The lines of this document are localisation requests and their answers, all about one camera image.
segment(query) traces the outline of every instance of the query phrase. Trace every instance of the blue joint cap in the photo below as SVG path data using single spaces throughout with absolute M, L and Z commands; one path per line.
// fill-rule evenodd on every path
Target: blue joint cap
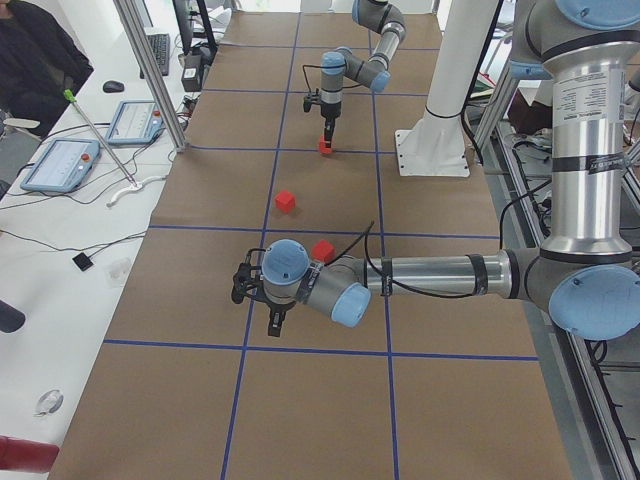
M 619 265 L 574 272 L 553 291 L 549 314 L 587 340 L 610 340 L 640 324 L 640 277 Z
M 389 83 L 389 80 L 391 80 L 391 74 L 389 72 L 386 70 L 384 72 L 380 72 L 376 75 L 376 78 L 373 79 L 373 82 L 371 82 L 371 91 L 373 93 L 382 92 Z
M 304 276 L 307 268 L 307 251 L 294 240 L 284 239 L 272 243 L 262 260 L 262 275 L 273 285 L 291 285 Z
M 359 322 L 364 312 L 367 311 L 371 292 L 359 283 L 352 283 L 342 292 L 340 298 L 333 306 L 331 320 L 342 325 L 353 328 Z
M 325 75 L 343 75 L 345 68 L 344 56 L 340 52 L 323 53 L 321 66 L 322 73 Z
M 618 30 L 640 21 L 640 0 L 556 0 L 573 23 L 592 30 Z
M 551 74 L 540 63 L 509 61 L 511 76 L 516 80 L 550 80 Z

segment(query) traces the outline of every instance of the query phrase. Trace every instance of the red object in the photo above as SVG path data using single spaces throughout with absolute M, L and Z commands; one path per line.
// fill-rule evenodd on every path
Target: red object
M 318 140 L 318 151 L 322 155 L 331 155 L 333 153 L 331 145 L 327 145 L 327 142 L 324 140 L 324 136 L 320 137 L 320 140 Z
M 38 443 L 0 435 L 0 470 L 46 473 L 51 470 L 60 449 L 49 443 Z
M 322 263 L 329 263 L 336 258 L 336 249 L 326 240 L 320 240 L 311 249 L 311 258 L 320 260 Z
M 296 197 L 287 190 L 282 190 L 275 198 L 276 207 L 282 213 L 289 213 L 296 208 Z

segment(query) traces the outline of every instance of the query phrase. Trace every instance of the green marker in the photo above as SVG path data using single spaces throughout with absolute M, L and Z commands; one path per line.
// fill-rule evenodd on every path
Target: green marker
M 76 97 L 73 96 L 73 92 L 69 89 L 64 91 L 64 98 L 66 98 L 69 103 L 76 103 Z

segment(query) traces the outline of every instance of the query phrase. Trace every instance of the white desk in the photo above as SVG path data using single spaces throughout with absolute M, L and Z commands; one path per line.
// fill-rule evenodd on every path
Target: white desk
M 170 75 L 164 77 L 176 107 L 185 95 L 178 53 L 174 50 Z M 94 59 L 93 64 L 95 72 L 77 99 L 94 122 L 111 121 L 122 100 L 152 99 L 146 81 L 139 78 L 138 64 L 124 34 L 105 52 L 104 58 Z M 125 91 L 103 93 L 102 84 L 106 80 L 123 82 Z M 54 131 L 83 123 L 70 107 Z M 67 135 L 93 138 L 88 129 L 63 134 Z M 171 162 L 167 157 L 172 150 L 169 135 L 164 133 L 156 144 L 137 157 L 136 179 L 168 174 Z M 132 148 L 116 150 L 122 161 L 129 160 L 134 151 Z M 133 172 L 132 164 L 128 167 Z M 126 195 L 109 209 L 107 201 L 118 189 L 127 186 L 127 181 L 105 152 L 85 181 L 109 171 L 105 177 L 72 194 L 78 200 L 90 200 L 110 183 L 123 179 L 90 205 L 53 198 L 6 209 L 43 197 L 38 194 L 5 196 L 0 202 L 0 229 L 59 248 L 82 248 L 146 230 L 164 182 L 151 183 L 141 192 Z M 19 184 L 25 175 L 26 171 L 14 183 L 10 194 L 23 193 Z M 81 272 L 71 260 L 75 252 L 53 252 L 0 234 L 0 299 L 27 317 L 17 332 L 0 333 L 0 435 L 62 444 L 123 290 L 122 284 L 114 285 L 108 277 L 109 266 L 123 259 L 133 263 L 140 244 L 138 239 L 112 246 L 95 256 L 93 267 Z M 52 389 L 63 393 L 62 407 L 54 414 L 34 416 L 39 397 Z M 36 478 L 46 478 L 46 474 L 0 471 L 0 480 Z

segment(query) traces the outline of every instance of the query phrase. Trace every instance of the computer mouse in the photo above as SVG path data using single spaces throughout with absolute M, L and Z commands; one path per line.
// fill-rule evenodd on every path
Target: computer mouse
M 117 80 L 107 80 L 102 85 L 102 91 L 105 93 L 116 93 L 124 91 L 124 83 L 118 82 Z

